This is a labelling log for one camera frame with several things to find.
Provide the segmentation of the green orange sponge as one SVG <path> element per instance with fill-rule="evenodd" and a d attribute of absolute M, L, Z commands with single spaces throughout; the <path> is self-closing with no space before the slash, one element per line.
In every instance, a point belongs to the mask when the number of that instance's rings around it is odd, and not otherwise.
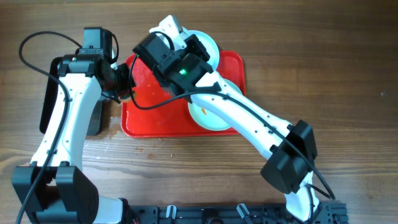
<path fill-rule="evenodd" d="M 133 91 L 131 94 L 129 92 L 123 93 L 118 96 L 121 103 L 130 103 L 135 101 L 136 93 Z"/>

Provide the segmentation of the light blue plate top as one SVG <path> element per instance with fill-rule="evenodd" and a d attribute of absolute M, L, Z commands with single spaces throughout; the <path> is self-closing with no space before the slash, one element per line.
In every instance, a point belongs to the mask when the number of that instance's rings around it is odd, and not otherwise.
<path fill-rule="evenodd" d="M 220 62 L 220 51 L 216 42 L 206 33 L 199 30 L 188 30 L 183 27 L 183 31 L 186 34 L 195 34 L 199 41 L 205 46 L 206 51 L 210 55 L 209 63 L 213 70 L 216 70 Z"/>

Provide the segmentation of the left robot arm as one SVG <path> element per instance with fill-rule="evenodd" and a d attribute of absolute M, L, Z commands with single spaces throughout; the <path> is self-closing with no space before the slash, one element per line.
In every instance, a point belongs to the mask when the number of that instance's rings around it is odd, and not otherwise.
<path fill-rule="evenodd" d="M 28 166 L 18 166 L 12 185 L 20 216 L 32 223 L 131 223 L 124 198 L 101 196 L 82 171 L 83 147 L 101 98 L 118 101 L 130 90 L 129 69 L 117 64 L 116 36 L 87 27 L 74 54 L 56 58 L 49 79 L 57 94 L 45 136 Z"/>

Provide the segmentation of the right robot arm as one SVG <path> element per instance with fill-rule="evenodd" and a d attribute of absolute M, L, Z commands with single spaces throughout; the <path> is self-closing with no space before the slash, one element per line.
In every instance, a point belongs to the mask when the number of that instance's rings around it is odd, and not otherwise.
<path fill-rule="evenodd" d="M 319 201 L 310 184 L 317 149 L 308 123 L 292 125 L 233 89 L 213 68 L 220 54 L 211 37 L 155 31 L 133 51 L 175 99 L 207 109 L 243 135 L 266 159 L 261 175 L 285 195 L 287 211 L 301 222 L 314 219 Z"/>

